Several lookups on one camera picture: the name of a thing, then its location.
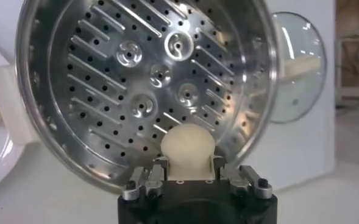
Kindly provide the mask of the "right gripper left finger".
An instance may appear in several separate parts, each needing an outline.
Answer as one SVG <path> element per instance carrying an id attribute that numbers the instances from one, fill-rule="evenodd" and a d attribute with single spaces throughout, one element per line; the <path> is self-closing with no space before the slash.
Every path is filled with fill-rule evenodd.
<path id="1" fill-rule="evenodd" d="M 159 197 L 162 194 L 163 182 L 168 179 L 168 159 L 164 156 L 152 160 L 150 167 L 134 168 L 130 179 L 122 190 L 125 201 L 138 200 L 142 194 Z"/>

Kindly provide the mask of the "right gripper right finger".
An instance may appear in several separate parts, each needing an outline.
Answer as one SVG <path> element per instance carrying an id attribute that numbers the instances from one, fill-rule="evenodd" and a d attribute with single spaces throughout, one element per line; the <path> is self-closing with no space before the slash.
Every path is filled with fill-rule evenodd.
<path id="1" fill-rule="evenodd" d="M 272 186 L 269 181 L 247 165 L 231 166 L 222 156 L 213 157 L 215 180 L 227 180 L 231 193 L 252 192 L 257 198 L 268 200 L 272 198 Z"/>

